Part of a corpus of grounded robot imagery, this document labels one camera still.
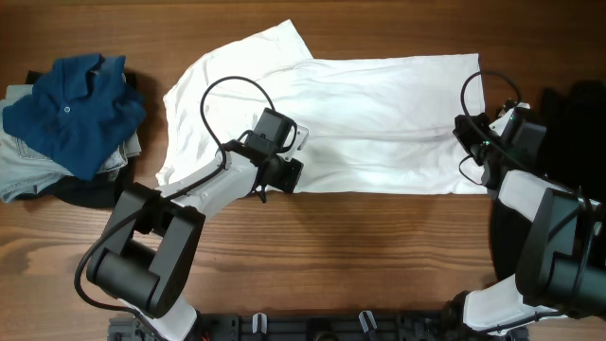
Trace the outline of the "white t-shirt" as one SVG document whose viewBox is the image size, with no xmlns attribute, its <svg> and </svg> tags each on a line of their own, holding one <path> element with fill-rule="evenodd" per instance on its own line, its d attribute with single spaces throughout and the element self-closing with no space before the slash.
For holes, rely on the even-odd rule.
<svg viewBox="0 0 606 341">
<path fill-rule="evenodd" d="M 479 194 L 453 134 L 457 116 L 485 108 L 478 71 L 477 54 L 316 59 L 283 22 L 204 54 L 167 92 L 157 182 L 198 170 L 274 104 L 309 130 L 300 192 Z"/>
</svg>

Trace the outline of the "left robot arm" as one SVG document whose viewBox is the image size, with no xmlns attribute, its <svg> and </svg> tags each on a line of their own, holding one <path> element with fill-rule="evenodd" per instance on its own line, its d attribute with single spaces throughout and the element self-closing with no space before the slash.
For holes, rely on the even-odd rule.
<svg viewBox="0 0 606 341">
<path fill-rule="evenodd" d="M 207 340 L 211 324 L 184 294 L 205 223 L 225 206 L 265 190 L 291 193 L 303 165 L 294 154 L 309 131 L 272 109 L 256 126 L 219 146 L 212 161 L 156 189 L 125 190 L 100 238 L 80 261 L 87 278 L 119 300 L 110 340 Z"/>
</svg>

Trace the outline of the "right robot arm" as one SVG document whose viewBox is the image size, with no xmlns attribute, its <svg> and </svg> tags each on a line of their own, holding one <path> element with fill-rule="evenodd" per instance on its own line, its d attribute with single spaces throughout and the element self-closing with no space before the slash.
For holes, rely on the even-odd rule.
<svg viewBox="0 0 606 341">
<path fill-rule="evenodd" d="M 597 144 L 563 122 L 514 107 L 496 121 L 459 115 L 453 134 L 494 202 L 496 283 L 444 307 L 443 333 L 505 338 L 551 318 L 605 316 L 605 193 L 592 184 Z"/>
</svg>

